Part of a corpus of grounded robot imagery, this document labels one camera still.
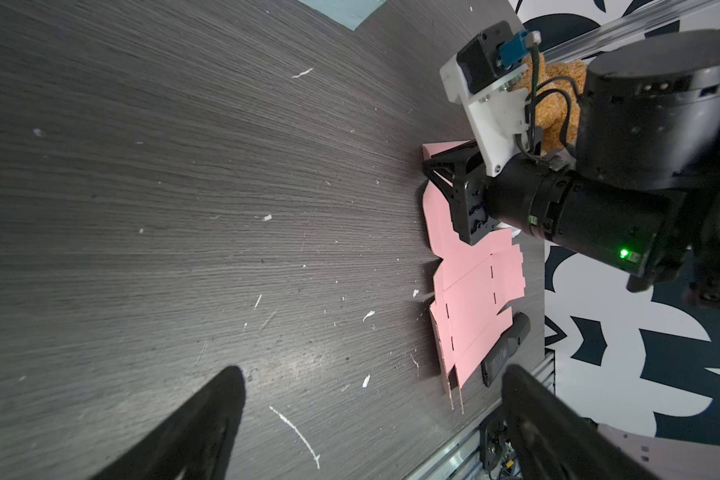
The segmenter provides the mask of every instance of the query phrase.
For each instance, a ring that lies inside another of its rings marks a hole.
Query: pink cardboard
[[[424,158],[463,142],[422,146]],[[523,254],[512,244],[509,228],[467,245],[454,232],[448,200],[430,182],[424,190],[424,216],[432,252],[443,259],[434,273],[434,302],[429,307],[440,354],[443,387],[454,408],[448,374],[455,370],[461,412],[461,387],[512,325],[509,301],[525,294]]]

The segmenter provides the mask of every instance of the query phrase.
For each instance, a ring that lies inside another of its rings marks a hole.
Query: orange fluffy fabric
[[[548,78],[557,77],[558,75],[567,75],[571,77],[579,89],[584,92],[584,81],[586,80],[586,63],[581,60],[567,63],[548,64],[544,61],[544,55],[539,55],[539,84],[542,84]],[[530,91],[530,81],[533,71],[533,65],[530,61],[530,55],[526,55],[523,60],[528,65],[528,70],[523,72],[522,79],[514,86],[513,90],[518,88],[527,88]],[[540,88],[541,93],[550,88],[559,88],[566,91],[571,100],[570,123],[568,125],[568,143],[576,139],[579,130],[579,104],[576,102],[574,90],[570,83],[565,80],[558,80]],[[565,98],[560,94],[550,94],[543,101],[536,105],[536,125],[544,130],[544,139],[541,141],[541,149],[544,152],[550,152],[556,148],[562,148],[560,143],[560,130],[563,128],[567,106]]]

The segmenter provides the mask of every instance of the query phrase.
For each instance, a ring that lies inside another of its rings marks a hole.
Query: tabletop
[[[438,70],[500,20],[0,2],[0,478],[92,475],[227,365],[229,478],[400,478],[499,398],[479,372],[465,414],[443,392],[421,145],[471,137]],[[516,241],[531,368],[543,246]]]

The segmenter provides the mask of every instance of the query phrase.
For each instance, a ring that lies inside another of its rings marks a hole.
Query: wood grain surface
[[[442,391],[420,145],[470,138],[438,70],[502,19],[0,2],[0,479],[92,475],[230,364],[229,478],[400,478],[498,398]],[[532,367],[543,247],[519,240]]]

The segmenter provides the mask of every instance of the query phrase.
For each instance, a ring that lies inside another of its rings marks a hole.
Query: white scratch
[[[267,317],[267,320],[264,320],[264,323],[262,323],[262,325],[259,327],[259,332],[264,330],[264,327],[266,326],[266,324],[269,323],[269,321],[275,316],[275,314],[277,314],[277,310],[272,312],[272,314],[269,317]]]
[[[413,358],[413,355],[412,355],[412,354],[411,354],[411,360],[413,360],[413,363],[416,364],[416,376],[418,376],[418,362],[416,361],[415,358]]]
[[[205,344],[202,346],[202,350],[200,351],[200,354],[197,356],[197,360],[195,360],[195,362],[192,364],[192,366],[197,365],[197,363],[198,363],[198,362],[200,361],[200,359],[202,358],[202,354],[206,352],[206,348],[208,348],[208,339],[206,339],[206,342],[205,342]]]
[[[299,78],[299,77],[301,77],[302,75],[306,75],[307,73],[311,72],[312,70],[315,70],[315,69],[314,69],[314,68],[310,68],[309,70],[305,70],[304,72],[301,72],[301,73],[298,74],[298,75],[293,75],[291,78]]]
[[[280,419],[283,420],[289,427],[293,428],[293,431],[296,432],[298,437],[302,440],[302,442],[304,442],[304,445],[306,445],[307,448],[309,448],[309,453],[311,453],[312,457],[315,459],[315,463],[317,464],[317,470],[319,470],[320,469],[320,456],[315,455],[315,451],[312,450],[312,446],[309,445],[309,442],[307,441],[306,438],[304,438],[304,435],[302,435],[302,433],[298,430],[298,428],[295,425],[293,425],[291,423],[291,421],[288,420],[288,418],[286,418],[286,416],[284,416],[283,414],[281,414],[280,412],[275,410],[275,407],[270,405],[269,409],[272,410],[278,417],[280,417]]]

